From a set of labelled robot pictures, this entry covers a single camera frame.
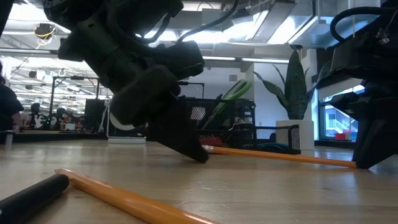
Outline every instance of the snake plant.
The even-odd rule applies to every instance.
[[[290,56],[289,64],[287,66],[286,80],[280,73],[280,70],[274,65],[284,83],[284,92],[279,88],[279,86],[263,79],[257,72],[253,73],[263,82],[268,91],[275,94],[279,103],[286,109],[289,119],[304,119],[304,114],[307,110],[308,104],[311,102],[313,92],[315,91],[319,81],[330,71],[330,65],[331,62],[324,64],[316,84],[314,84],[308,92],[305,77],[307,76],[309,68],[304,72],[297,51],[294,51],[292,56]]]

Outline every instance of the black cylinder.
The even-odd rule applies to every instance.
[[[66,175],[54,175],[0,201],[0,223],[25,223],[69,185]]]

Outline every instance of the yellow stick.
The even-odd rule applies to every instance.
[[[288,155],[288,154],[280,154],[272,152],[251,151],[244,149],[229,149],[229,148],[213,147],[213,146],[203,146],[203,147],[206,150],[208,150],[208,152],[225,154],[225,155],[259,157],[266,159],[280,159],[280,160],[294,161],[294,162],[308,162],[312,164],[323,164],[331,166],[357,168],[355,162],[352,161],[341,161],[337,159],[322,159],[322,158],[309,157],[309,156],[296,156],[296,155]]]
[[[148,223],[194,223],[194,224],[215,224],[209,219],[194,215],[192,213],[173,208],[162,202],[145,198],[141,195],[123,190],[96,180],[87,175],[79,174],[72,170],[58,169],[57,174],[65,174],[69,177],[70,183],[121,210],[134,215]]]

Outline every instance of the wooden table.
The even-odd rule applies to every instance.
[[[304,154],[350,160],[352,151]],[[371,170],[212,155],[207,164],[150,142],[100,140],[0,146],[0,198],[61,167],[221,223],[397,223],[398,157]],[[74,188],[31,223],[142,223]]]

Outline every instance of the person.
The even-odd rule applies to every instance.
[[[2,63],[0,62],[0,131],[19,131],[21,123],[20,111],[24,107],[17,99],[16,94],[6,86],[6,79],[2,76]]]

